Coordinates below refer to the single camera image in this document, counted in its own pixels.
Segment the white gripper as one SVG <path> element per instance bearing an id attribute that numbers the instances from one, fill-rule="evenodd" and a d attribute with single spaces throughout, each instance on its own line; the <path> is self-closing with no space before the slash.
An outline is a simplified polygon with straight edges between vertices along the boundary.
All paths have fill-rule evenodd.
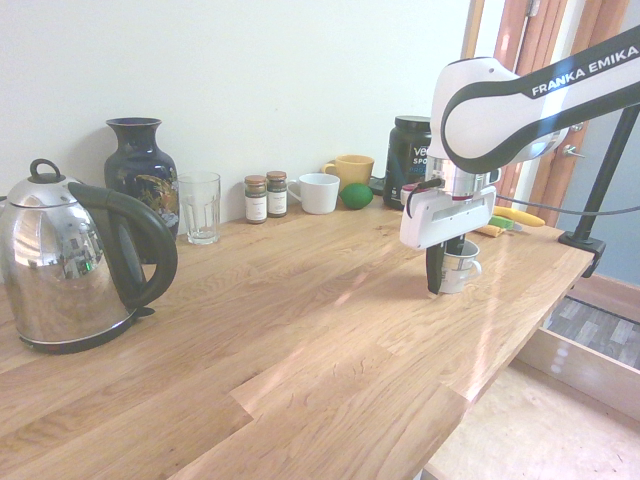
<path id="1" fill-rule="evenodd" d="M 431 293 L 440 292 L 445 252 L 462 254 L 463 234 L 488 224 L 495 199 L 496 189 L 486 187 L 466 201 L 454 201 L 452 196 L 440 190 L 416 193 L 407 200 L 399 239 L 413 249 L 427 248 L 426 273 Z"/>

